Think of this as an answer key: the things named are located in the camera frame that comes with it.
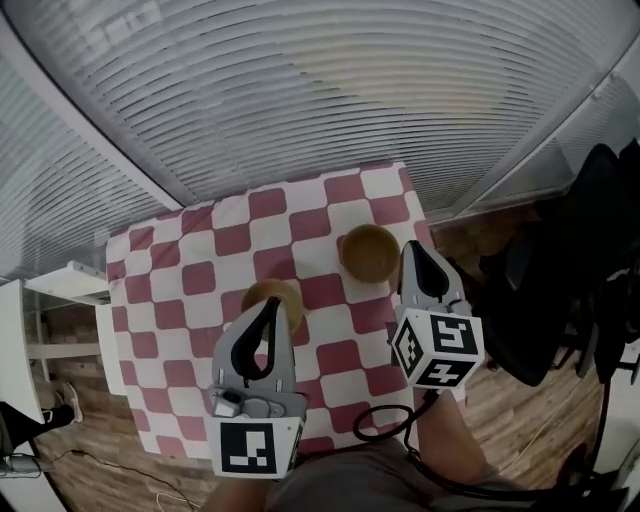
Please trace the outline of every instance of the wooden bowl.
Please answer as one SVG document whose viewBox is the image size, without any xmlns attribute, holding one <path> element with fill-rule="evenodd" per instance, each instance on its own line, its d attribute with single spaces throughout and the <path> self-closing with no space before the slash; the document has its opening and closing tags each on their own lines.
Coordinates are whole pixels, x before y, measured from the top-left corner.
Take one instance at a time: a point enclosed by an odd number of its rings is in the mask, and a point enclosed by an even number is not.
<svg viewBox="0 0 640 512">
<path fill-rule="evenodd" d="M 358 281 L 383 283 L 393 275 L 400 263 L 400 247 L 386 229 L 363 224 L 342 239 L 340 261 Z"/>
<path fill-rule="evenodd" d="M 284 302 L 287 308 L 289 328 L 293 334 L 302 322 L 302 297 L 293 286 L 284 281 L 265 279 L 255 283 L 242 297 L 240 308 L 244 312 L 269 297 L 278 297 Z"/>
</svg>

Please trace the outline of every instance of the wooden floor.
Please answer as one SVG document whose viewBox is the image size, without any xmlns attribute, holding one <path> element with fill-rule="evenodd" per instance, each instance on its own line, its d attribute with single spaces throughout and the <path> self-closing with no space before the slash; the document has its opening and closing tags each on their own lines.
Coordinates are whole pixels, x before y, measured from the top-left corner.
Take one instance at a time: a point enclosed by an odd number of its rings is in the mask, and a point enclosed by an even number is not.
<svg viewBox="0 0 640 512">
<path fill-rule="evenodd" d="M 434 240 L 443 254 L 455 257 L 468 272 L 480 277 L 480 255 L 496 252 L 519 224 L 532 218 L 527 208 L 498 212 L 434 229 Z M 55 310 L 49 320 L 51 335 L 66 338 L 54 341 L 96 340 L 91 308 Z M 126 398 L 109 394 L 99 361 L 69 361 L 59 363 L 55 371 L 78 390 L 85 421 L 40 436 L 37 445 L 41 453 L 54 458 L 71 448 L 86 450 L 167 480 L 192 501 L 203 503 L 215 486 L 209 463 L 144 452 Z M 483 368 L 473 376 L 467 391 L 463 413 L 489 461 L 525 487 L 553 485 L 569 453 L 581 443 L 593 442 L 602 401 L 594 370 L 580 380 L 568 364 L 561 371 L 550 372 L 539 387 L 530 388 L 504 371 L 492 373 Z M 51 476 L 72 510 L 158 510 L 157 492 L 175 494 L 149 478 L 72 454 L 57 461 L 55 467 Z M 161 500 L 167 511 L 189 510 L 185 504 Z"/>
</svg>

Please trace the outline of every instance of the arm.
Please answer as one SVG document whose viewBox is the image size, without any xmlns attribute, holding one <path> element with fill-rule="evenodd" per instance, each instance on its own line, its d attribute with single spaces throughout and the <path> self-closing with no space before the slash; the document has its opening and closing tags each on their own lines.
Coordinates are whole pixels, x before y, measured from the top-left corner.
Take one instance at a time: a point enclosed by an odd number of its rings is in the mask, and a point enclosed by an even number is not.
<svg viewBox="0 0 640 512">
<path fill-rule="evenodd" d="M 225 478 L 200 512 L 262 512 L 270 488 L 271 480 Z"/>
<path fill-rule="evenodd" d="M 416 390 L 416 407 L 423 391 Z M 420 458 L 436 473 L 459 483 L 480 478 L 487 459 L 465 425 L 453 395 L 444 391 L 431 408 L 416 421 Z"/>
</svg>

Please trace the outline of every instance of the checkered tablecloth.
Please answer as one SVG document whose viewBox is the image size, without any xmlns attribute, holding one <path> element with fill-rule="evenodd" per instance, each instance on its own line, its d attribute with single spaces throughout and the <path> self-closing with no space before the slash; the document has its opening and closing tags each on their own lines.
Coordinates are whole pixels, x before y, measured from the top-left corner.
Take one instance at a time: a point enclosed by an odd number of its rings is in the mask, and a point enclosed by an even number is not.
<svg viewBox="0 0 640 512">
<path fill-rule="evenodd" d="M 298 391 L 309 397 L 301 451 L 358 444 L 351 427 L 359 412 L 412 403 L 390 365 L 394 285 L 358 283 L 339 262 L 340 238 L 366 223 L 386 227 L 401 247 L 415 238 L 433 245 L 399 162 L 260 187 L 113 234 L 113 323 L 147 451 L 209 458 L 213 347 L 245 290 L 266 278 L 292 284 L 305 308 L 293 338 Z M 380 413 L 365 426 L 375 433 L 398 419 Z"/>
</svg>

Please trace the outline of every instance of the black chair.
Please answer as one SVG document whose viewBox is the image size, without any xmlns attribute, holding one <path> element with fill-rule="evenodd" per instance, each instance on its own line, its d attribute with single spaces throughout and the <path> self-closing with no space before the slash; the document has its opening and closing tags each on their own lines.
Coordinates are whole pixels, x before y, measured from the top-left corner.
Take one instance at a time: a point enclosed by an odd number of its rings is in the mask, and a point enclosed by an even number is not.
<svg viewBox="0 0 640 512">
<path fill-rule="evenodd" d="M 600 379 L 610 379 L 632 336 L 622 335 L 620 315 L 614 318 L 605 305 L 613 304 L 611 294 L 633 302 L 607 278 L 640 254 L 637 143 L 620 158 L 604 145 L 593 148 L 567 195 L 547 210 L 500 253 L 481 260 L 487 282 L 475 294 L 473 313 L 483 320 L 486 350 L 531 386 L 542 381 L 561 346 L 569 354 L 581 351 L 579 375 L 595 357 Z"/>
</svg>

